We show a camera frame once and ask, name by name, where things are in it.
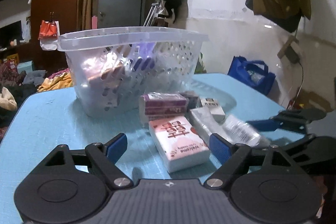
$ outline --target bag handle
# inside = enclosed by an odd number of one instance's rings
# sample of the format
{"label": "bag handle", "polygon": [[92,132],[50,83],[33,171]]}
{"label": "bag handle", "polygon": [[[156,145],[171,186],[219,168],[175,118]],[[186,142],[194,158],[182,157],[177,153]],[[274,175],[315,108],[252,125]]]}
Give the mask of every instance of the bag handle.
{"label": "bag handle", "polygon": [[241,63],[243,65],[243,67],[245,68],[246,65],[255,65],[255,64],[258,64],[258,65],[263,65],[264,66],[264,71],[266,73],[268,73],[268,66],[266,65],[266,63],[262,60],[252,60],[252,61],[244,61]]}

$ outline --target white logo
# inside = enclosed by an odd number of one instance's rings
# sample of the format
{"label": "white logo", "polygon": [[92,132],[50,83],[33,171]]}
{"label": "white logo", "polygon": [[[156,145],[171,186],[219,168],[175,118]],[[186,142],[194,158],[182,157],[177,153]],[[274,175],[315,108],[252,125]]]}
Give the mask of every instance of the white logo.
{"label": "white logo", "polygon": [[171,186],[174,186],[175,183],[169,181],[169,182],[166,182],[165,185],[166,185],[167,187],[171,187]]}

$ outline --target blue gripper pad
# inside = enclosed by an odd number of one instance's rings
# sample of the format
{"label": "blue gripper pad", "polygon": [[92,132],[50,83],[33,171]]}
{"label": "blue gripper pad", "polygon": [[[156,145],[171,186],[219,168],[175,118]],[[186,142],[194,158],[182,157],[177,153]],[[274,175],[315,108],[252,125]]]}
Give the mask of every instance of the blue gripper pad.
{"label": "blue gripper pad", "polygon": [[223,164],[231,157],[231,148],[228,144],[222,142],[217,136],[217,134],[211,134],[209,147],[217,160]]}
{"label": "blue gripper pad", "polygon": [[121,156],[127,150],[127,137],[125,134],[121,136],[110,144],[106,150],[106,157],[114,164],[121,158]]}

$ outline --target white box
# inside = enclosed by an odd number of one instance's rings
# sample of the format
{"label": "white box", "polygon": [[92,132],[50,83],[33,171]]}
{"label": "white box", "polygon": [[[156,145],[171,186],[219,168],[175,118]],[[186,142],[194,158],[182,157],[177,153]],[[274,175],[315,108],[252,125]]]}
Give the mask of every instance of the white box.
{"label": "white box", "polygon": [[201,98],[201,104],[202,107],[209,108],[213,118],[218,123],[223,123],[225,120],[225,113],[224,110],[221,107],[221,104],[216,100],[212,98]]}
{"label": "white box", "polygon": [[168,173],[209,160],[208,146],[184,116],[150,121],[149,129]]}

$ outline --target pink package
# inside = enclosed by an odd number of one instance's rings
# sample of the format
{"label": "pink package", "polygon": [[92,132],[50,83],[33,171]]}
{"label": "pink package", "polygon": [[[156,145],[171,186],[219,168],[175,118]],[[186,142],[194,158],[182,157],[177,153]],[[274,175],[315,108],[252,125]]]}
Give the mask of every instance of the pink package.
{"label": "pink package", "polygon": [[209,160],[208,146],[184,116],[150,121],[149,128],[168,173]]}

